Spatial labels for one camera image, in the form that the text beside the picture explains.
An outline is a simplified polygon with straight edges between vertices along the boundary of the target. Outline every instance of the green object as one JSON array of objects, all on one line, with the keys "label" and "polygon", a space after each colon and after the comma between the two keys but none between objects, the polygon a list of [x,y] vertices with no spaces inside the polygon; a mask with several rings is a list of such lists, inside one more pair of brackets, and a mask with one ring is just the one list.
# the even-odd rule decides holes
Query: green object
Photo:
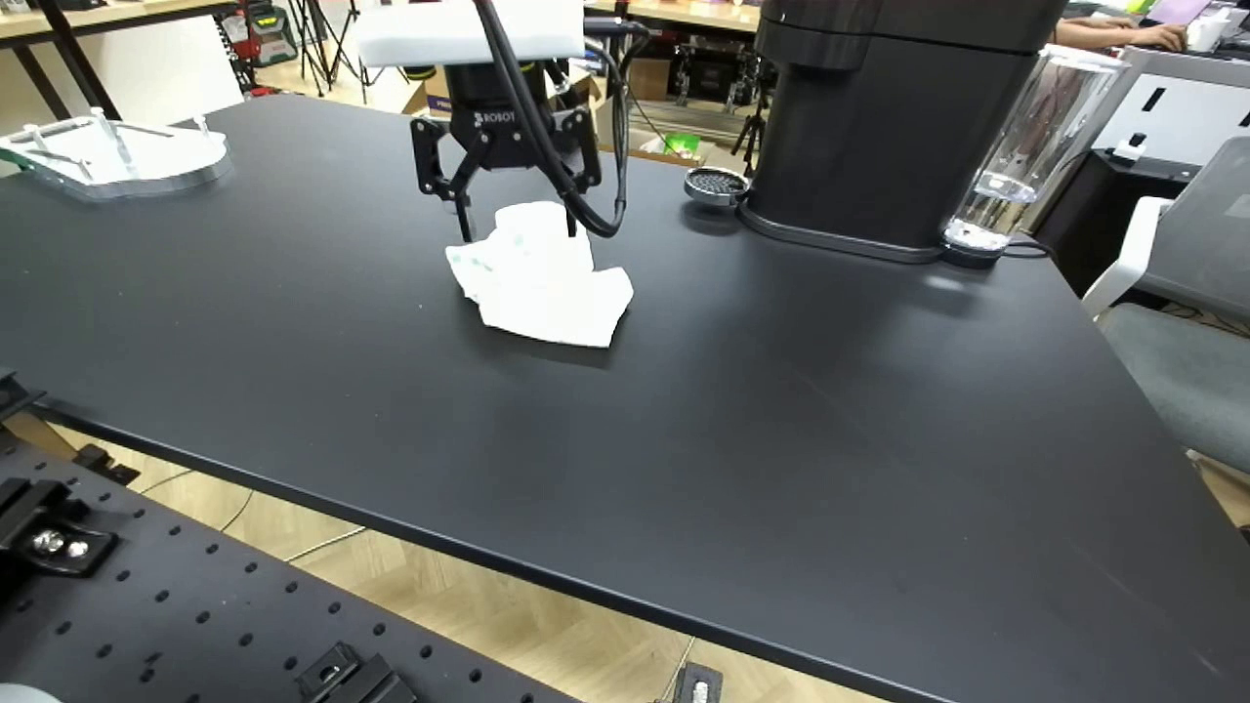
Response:
[{"label": "green object", "polygon": [[698,132],[663,132],[663,151],[698,156],[705,136]]}]

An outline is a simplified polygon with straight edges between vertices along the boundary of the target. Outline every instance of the white chair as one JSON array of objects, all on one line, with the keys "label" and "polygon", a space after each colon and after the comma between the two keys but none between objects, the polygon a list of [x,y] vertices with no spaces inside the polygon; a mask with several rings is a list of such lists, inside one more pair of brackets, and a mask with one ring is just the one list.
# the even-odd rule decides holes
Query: white chair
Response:
[{"label": "white chair", "polygon": [[1140,200],[1121,256],[1081,295],[1187,449],[1250,476],[1250,341],[1121,299],[1131,287],[1250,323],[1250,136],[1226,139],[1181,200]]}]

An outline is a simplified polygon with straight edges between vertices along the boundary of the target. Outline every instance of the white napkin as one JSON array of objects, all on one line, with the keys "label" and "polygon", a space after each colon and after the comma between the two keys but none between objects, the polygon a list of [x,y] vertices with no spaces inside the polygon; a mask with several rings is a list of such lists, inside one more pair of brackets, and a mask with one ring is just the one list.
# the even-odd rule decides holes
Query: white napkin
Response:
[{"label": "white napkin", "polygon": [[447,260],[482,323],[549,342],[611,346],[633,299],[624,270],[595,270],[590,239],[565,233],[563,204],[496,209],[496,231],[447,246]]}]

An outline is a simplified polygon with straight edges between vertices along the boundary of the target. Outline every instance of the bolt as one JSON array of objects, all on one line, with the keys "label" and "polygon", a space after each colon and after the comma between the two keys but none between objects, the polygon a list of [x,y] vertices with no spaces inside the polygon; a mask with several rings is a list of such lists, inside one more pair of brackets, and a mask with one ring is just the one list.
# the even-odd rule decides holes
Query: bolt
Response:
[{"label": "bolt", "polygon": [[41,531],[41,536],[32,540],[32,546],[37,546],[41,553],[60,553],[60,550],[67,546],[67,536],[60,536],[60,531]]},{"label": "bolt", "polygon": [[89,543],[88,540],[75,540],[72,543],[72,559],[88,559]]}]

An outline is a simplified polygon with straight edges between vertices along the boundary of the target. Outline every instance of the perforated metal plate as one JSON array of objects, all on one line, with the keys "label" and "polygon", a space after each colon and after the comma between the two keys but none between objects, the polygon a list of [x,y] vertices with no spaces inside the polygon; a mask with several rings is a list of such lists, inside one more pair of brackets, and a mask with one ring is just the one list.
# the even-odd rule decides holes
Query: perforated metal plate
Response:
[{"label": "perforated metal plate", "polygon": [[560,703],[447,635],[399,622],[123,485],[41,462],[0,434],[0,480],[67,480],[88,528],[118,531],[89,578],[0,562],[0,683],[55,700],[300,700],[338,640],[387,657],[435,703]]}]

